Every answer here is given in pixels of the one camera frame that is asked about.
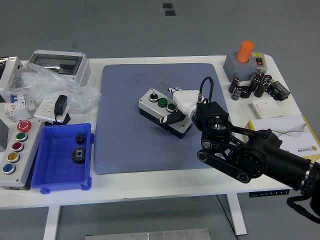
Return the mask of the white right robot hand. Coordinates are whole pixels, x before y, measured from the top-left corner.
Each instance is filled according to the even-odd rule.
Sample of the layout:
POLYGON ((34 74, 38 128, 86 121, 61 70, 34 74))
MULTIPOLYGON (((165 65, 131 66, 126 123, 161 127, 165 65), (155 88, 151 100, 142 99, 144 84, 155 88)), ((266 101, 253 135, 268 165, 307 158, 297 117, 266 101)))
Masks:
POLYGON ((198 90, 182 90, 179 87, 169 88, 172 93, 178 111, 168 114, 162 118, 156 119, 155 123, 160 125, 171 125, 183 121, 186 117, 192 122, 196 113, 198 90))

